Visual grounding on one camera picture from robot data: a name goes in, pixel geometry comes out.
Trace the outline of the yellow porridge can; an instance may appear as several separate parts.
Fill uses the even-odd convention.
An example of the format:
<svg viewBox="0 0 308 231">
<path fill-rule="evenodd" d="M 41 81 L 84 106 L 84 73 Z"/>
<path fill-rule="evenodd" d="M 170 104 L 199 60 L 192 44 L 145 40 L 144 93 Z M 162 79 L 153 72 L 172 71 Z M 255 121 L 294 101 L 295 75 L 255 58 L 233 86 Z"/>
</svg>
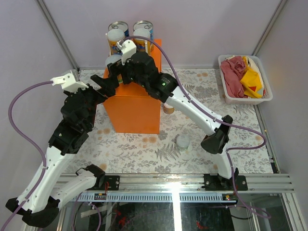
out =
<svg viewBox="0 0 308 231">
<path fill-rule="evenodd" d="M 117 43 L 125 37 L 124 32 L 121 29 L 111 29 L 107 33 L 107 40 L 110 48 L 110 53 L 121 54 L 120 49 L 117 47 Z"/>
</svg>

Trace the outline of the yellow can white lid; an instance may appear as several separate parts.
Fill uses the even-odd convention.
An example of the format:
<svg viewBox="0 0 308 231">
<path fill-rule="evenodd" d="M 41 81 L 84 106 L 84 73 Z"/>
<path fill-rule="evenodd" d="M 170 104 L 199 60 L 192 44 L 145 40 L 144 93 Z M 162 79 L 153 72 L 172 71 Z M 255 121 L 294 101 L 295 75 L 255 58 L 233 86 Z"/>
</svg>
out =
<svg viewBox="0 0 308 231">
<path fill-rule="evenodd" d="M 105 66 L 108 66 L 109 64 L 113 64 L 117 61 L 121 61 L 121 55 L 120 54 L 113 54 L 110 55 L 106 60 L 105 60 Z"/>
</svg>

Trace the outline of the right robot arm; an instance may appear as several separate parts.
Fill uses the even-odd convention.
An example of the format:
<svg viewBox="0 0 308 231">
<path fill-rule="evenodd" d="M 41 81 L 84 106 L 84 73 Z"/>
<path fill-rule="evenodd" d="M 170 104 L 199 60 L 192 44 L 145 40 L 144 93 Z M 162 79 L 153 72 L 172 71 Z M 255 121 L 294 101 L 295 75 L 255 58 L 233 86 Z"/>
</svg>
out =
<svg viewBox="0 0 308 231">
<path fill-rule="evenodd" d="M 134 82 L 145 89 L 149 96 L 174 107 L 188 116 L 205 133 L 201 147 L 216 158 L 220 186 L 232 189 L 237 179 L 232 174 L 227 157 L 229 142 L 229 115 L 220 116 L 191 96 L 170 74 L 160 72 L 154 59 L 145 52 L 132 55 L 124 63 L 117 60 L 107 64 L 108 76 L 114 81 L 121 75 L 123 84 Z"/>
</svg>

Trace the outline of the blue tin can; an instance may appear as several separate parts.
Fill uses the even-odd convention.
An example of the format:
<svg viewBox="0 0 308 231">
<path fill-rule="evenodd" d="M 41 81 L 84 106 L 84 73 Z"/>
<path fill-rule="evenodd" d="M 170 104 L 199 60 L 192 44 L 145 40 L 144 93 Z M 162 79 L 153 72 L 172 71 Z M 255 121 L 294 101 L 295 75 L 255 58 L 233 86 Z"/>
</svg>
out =
<svg viewBox="0 0 308 231">
<path fill-rule="evenodd" d="M 116 22 L 111 23 L 108 26 L 108 30 L 110 31 L 112 29 L 120 29 L 124 33 L 128 33 L 129 32 L 128 24 L 126 22 L 124 22 L 124 21 L 116 21 Z"/>
<path fill-rule="evenodd" d="M 152 22 L 147 20 L 140 20 L 133 25 L 133 31 L 140 28 L 147 29 L 150 32 L 150 39 L 154 39 L 154 28 Z"/>
</svg>

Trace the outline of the yellow can with spoon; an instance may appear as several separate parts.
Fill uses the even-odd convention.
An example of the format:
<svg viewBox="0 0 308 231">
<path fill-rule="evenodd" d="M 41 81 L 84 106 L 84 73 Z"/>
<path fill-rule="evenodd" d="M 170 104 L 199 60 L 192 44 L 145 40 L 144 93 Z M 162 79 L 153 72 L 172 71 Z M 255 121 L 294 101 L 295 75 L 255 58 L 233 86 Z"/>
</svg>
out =
<svg viewBox="0 0 308 231">
<path fill-rule="evenodd" d="M 138 28 L 133 32 L 134 36 L 139 36 L 139 37 L 144 37 L 144 38 L 151 38 L 151 33 L 149 30 L 145 28 Z M 137 51 L 138 52 L 146 52 L 150 55 L 151 50 L 152 50 L 152 44 L 148 40 L 144 40 L 141 38 L 134 38 L 133 39 L 135 45 L 137 46 Z"/>
</svg>

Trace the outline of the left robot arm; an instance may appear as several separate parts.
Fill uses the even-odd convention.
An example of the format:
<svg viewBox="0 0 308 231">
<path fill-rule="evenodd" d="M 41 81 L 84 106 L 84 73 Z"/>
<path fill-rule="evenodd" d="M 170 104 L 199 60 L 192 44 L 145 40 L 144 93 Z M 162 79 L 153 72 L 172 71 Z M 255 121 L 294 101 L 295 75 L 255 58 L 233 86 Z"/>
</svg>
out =
<svg viewBox="0 0 308 231">
<path fill-rule="evenodd" d="M 119 86 L 117 78 L 101 78 L 91 76 L 91 80 L 100 86 L 95 90 L 91 85 L 78 81 L 73 73 L 52 78 L 41 82 L 20 92 L 9 106 L 9 120 L 12 127 L 26 140 L 28 140 L 41 154 L 42 163 L 35 173 L 32 181 L 15 198 L 6 203 L 6 208 L 13 215 L 19 214 L 29 226 L 45 228 L 58 216 L 59 211 L 73 198 L 88 189 L 107 189 L 109 183 L 105 180 L 105 172 L 98 166 L 91 164 L 83 168 L 83 172 L 62 186 L 54 186 L 66 169 L 69 162 L 78 153 L 82 144 L 93 130 L 97 105 L 105 102 L 116 94 Z M 13 121 L 13 106 L 26 92 L 43 85 L 61 85 L 67 95 L 61 108 L 63 116 L 49 140 L 49 146 L 44 153 L 41 148 L 20 129 Z"/>
</svg>

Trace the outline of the orange wooden box shelf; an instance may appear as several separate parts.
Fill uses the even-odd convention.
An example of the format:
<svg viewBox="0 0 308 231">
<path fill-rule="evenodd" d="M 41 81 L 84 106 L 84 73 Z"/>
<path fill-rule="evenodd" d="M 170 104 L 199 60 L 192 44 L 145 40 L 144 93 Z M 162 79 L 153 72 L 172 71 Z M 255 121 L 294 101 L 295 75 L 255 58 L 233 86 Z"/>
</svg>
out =
<svg viewBox="0 0 308 231">
<path fill-rule="evenodd" d="M 136 83 L 123 84 L 117 77 L 119 87 L 115 96 L 103 106 L 117 133 L 158 134 L 160 129 L 161 102 L 148 95 Z"/>
</svg>

